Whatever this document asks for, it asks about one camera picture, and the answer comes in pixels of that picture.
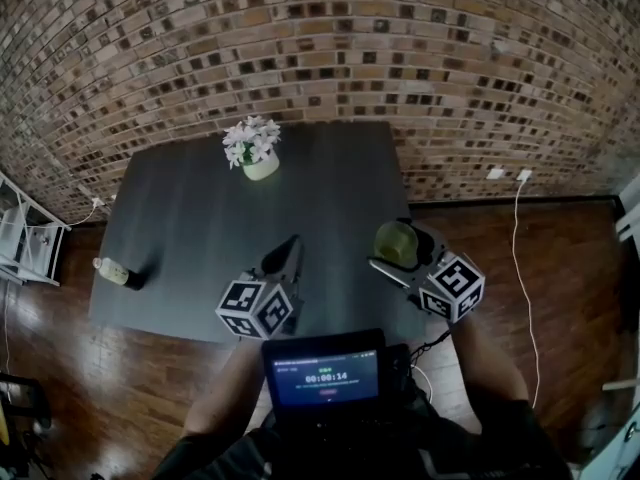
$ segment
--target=electrical outlet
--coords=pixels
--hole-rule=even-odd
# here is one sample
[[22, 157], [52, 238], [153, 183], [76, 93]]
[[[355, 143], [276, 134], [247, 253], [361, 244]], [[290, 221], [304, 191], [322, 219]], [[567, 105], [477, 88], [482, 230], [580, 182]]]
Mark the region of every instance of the electrical outlet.
[[504, 169], [502, 167], [494, 167], [489, 171], [489, 174], [487, 174], [487, 179], [499, 180], [500, 178], [502, 178], [503, 174], [504, 174]]
[[533, 171], [531, 169], [522, 169], [518, 174], [518, 181], [527, 181]]

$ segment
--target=display screen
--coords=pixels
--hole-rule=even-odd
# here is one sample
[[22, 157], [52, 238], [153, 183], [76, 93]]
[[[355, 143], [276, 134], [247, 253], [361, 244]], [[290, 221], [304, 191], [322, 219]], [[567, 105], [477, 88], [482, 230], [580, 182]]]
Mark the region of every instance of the display screen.
[[320, 405], [378, 396], [374, 350], [306, 359], [273, 361], [280, 404]]

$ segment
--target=green plastic cup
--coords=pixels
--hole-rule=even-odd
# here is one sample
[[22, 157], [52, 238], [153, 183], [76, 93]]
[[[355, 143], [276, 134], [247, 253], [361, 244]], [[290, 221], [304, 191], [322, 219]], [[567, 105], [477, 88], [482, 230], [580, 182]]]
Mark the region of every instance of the green plastic cup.
[[385, 222], [378, 228], [373, 250], [378, 258], [400, 267], [412, 268], [418, 262], [418, 236], [407, 224]]

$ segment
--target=potted plant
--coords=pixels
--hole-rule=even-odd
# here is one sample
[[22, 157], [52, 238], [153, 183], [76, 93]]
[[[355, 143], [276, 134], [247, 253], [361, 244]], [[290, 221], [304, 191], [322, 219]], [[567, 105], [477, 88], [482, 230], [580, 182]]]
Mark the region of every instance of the potted plant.
[[242, 166], [247, 178], [253, 181], [276, 171], [280, 161], [273, 146], [280, 140], [280, 126], [273, 119], [249, 116], [225, 132], [222, 143], [230, 169]]

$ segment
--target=yellow object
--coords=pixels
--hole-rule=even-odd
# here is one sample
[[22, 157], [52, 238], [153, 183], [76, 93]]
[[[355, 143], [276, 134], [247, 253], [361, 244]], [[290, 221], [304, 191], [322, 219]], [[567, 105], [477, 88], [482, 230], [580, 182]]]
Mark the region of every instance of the yellow object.
[[9, 429], [7, 428], [7, 420], [4, 418], [2, 405], [0, 405], [0, 441], [5, 446], [9, 446]]
[[418, 263], [418, 236], [411, 226], [402, 222], [385, 222], [378, 228], [373, 250], [378, 258], [404, 268]]

